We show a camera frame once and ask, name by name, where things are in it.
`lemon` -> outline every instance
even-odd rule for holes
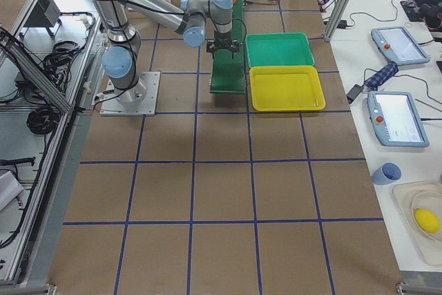
[[[441,227],[441,223],[436,215],[427,209],[416,209],[414,211],[414,219],[416,219],[420,228],[429,233],[436,233]]]

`plastic tray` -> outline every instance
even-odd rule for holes
[[[309,40],[303,32],[247,35],[246,49],[250,68],[315,64]]]
[[[259,66],[250,69],[253,107],[257,111],[318,111],[325,107],[313,66]]]

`floor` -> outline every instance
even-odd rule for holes
[[[211,95],[211,56],[129,13],[154,117],[92,115],[48,281],[68,294],[395,294],[401,281],[316,0],[244,9],[304,32],[327,106]]]

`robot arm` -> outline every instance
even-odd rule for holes
[[[146,17],[183,35],[186,44],[201,46],[205,40],[206,18],[215,25],[216,47],[210,52],[225,48],[232,53],[239,50],[238,42],[231,40],[232,0],[182,0],[178,8],[165,0],[118,0]]]

